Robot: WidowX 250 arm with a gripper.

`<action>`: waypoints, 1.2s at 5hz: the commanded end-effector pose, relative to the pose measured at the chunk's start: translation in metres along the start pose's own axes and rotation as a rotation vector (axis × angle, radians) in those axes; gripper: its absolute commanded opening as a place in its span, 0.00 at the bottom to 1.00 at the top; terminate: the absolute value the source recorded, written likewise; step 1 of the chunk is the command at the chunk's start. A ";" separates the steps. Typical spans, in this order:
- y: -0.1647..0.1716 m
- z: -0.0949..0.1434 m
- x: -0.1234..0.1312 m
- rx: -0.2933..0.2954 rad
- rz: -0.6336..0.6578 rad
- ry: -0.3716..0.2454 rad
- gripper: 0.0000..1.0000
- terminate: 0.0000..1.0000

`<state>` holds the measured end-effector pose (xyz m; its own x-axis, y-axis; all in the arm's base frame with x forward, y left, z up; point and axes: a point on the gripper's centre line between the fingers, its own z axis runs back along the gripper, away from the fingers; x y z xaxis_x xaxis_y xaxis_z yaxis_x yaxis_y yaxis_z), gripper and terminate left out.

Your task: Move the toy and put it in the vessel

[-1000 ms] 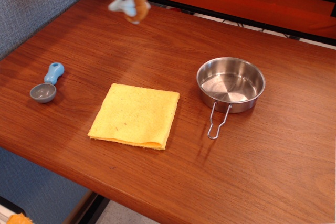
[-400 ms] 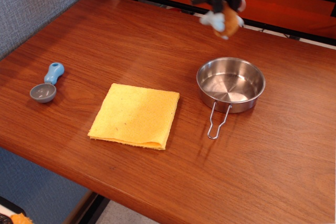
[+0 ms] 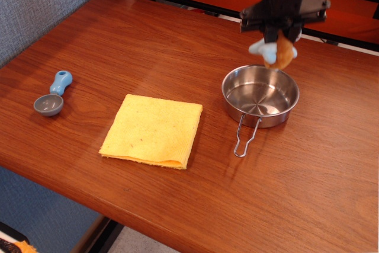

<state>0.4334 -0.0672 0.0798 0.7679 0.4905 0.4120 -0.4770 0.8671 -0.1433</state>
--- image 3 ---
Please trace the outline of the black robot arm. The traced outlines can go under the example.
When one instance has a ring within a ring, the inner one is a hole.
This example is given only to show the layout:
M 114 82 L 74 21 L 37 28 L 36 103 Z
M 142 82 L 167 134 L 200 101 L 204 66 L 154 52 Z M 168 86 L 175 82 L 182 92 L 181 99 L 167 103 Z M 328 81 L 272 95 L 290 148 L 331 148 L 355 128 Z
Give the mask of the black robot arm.
M 259 30 L 265 43 L 276 42 L 282 32 L 295 43 L 306 24 L 326 20 L 330 5 L 330 0 L 261 0 L 240 12 L 240 30 Z

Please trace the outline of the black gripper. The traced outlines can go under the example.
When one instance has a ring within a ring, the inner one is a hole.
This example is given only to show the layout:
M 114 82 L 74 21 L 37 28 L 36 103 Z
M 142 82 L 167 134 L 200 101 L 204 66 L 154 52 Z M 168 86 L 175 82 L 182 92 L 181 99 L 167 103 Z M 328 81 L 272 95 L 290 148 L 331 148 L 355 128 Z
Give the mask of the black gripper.
M 326 19 L 330 5 L 329 0 L 261 0 L 240 12 L 240 30 L 263 31 L 265 42 L 275 43 L 281 28 L 295 43 L 301 37 L 302 26 Z

